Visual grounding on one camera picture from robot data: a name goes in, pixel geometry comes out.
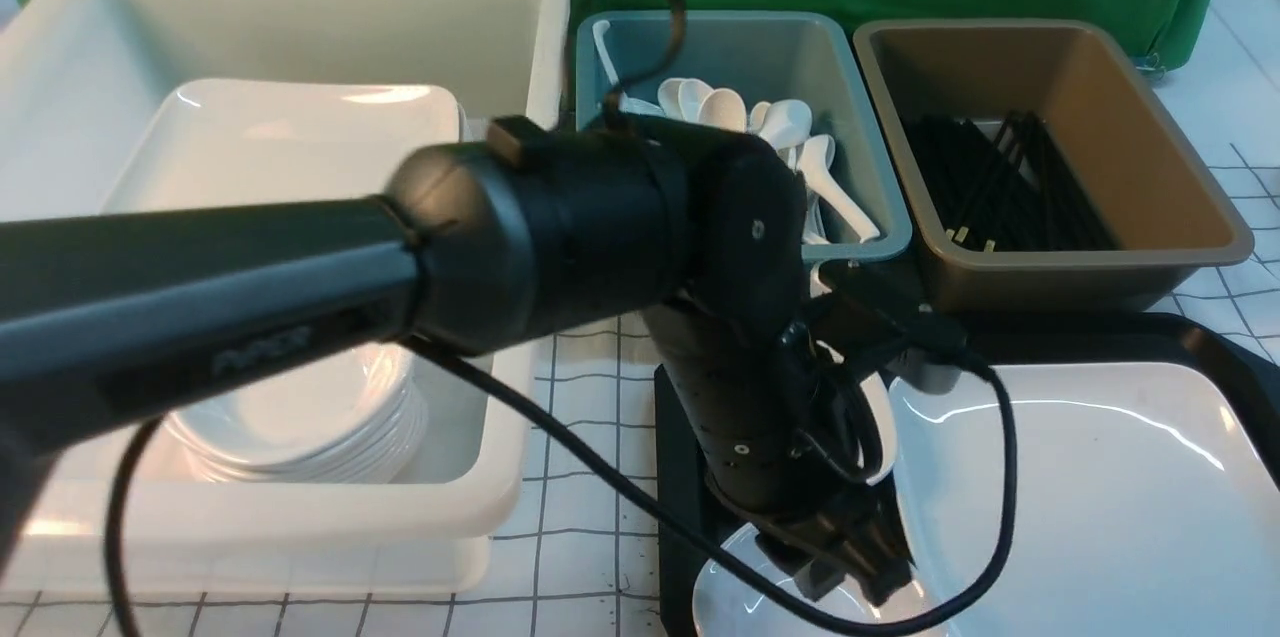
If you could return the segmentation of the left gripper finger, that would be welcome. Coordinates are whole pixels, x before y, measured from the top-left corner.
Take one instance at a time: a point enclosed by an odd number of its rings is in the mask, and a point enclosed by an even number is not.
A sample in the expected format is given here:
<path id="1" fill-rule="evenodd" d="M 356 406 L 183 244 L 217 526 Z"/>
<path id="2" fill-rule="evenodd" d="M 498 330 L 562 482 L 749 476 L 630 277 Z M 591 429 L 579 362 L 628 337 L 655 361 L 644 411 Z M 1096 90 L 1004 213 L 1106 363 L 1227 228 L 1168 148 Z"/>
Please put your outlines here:
<path id="1" fill-rule="evenodd" d="M 913 555 L 895 492 L 844 492 L 829 508 L 829 553 L 874 608 L 913 579 Z"/>
<path id="2" fill-rule="evenodd" d="M 813 550 L 799 547 L 773 535 L 756 535 L 755 545 L 792 579 L 799 594 L 812 602 L 819 602 L 845 583 L 849 572 L 837 559 L 838 539 L 835 535 L 817 536 Z"/>

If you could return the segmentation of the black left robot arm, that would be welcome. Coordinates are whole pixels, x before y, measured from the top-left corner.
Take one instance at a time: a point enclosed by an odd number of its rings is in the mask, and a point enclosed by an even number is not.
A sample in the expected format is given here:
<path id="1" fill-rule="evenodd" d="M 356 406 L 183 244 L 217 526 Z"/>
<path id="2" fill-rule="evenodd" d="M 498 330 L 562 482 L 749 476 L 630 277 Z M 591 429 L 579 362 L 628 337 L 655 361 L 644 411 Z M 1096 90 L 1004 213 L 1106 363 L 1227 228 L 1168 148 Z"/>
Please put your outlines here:
<path id="1" fill-rule="evenodd" d="M 707 484 L 782 567 L 883 602 L 910 553 L 858 382 L 916 306 L 826 262 L 809 294 L 804 191 L 763 139 L 652 116 L 419 148 L 381 196 L 3 226 L 3 556 L 59 455 L 349 347 L 460 368 L 640 312 Z"/>

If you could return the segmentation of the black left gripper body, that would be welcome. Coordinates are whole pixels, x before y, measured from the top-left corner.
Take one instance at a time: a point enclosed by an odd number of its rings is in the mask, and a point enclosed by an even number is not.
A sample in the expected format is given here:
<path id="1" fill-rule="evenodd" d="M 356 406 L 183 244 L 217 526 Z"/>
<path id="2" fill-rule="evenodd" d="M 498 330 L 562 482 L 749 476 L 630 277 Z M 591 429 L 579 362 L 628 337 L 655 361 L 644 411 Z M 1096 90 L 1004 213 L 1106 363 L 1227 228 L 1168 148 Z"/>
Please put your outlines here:
<path id="1" fill-rule="evenodd" d="M 844 356 L 891 345 L 882 368 L 918 376 L 925 308 L 881 274 L 823 263 L 833 285 L 812 298 L 800 262 L 703 263 L 641 317 L 700 446 L 713 496 L 760 533 L 813 550 L 835 535 L 832 501 L 852 487 L 801 434 L 815 391 L 813 345 Z"/>

